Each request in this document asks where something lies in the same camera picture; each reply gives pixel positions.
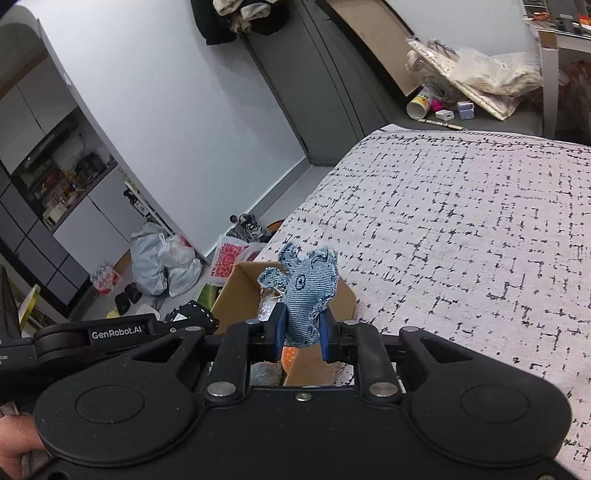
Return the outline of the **person's left hand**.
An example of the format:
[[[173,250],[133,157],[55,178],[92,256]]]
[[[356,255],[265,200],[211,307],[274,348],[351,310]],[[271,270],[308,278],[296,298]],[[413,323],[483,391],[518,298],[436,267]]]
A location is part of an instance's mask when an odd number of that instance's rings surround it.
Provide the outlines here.
[[[36,450],[44,450],[33,418],[10,415],[1,418],[1,469],[11,478],[19,479],[21,457]]]

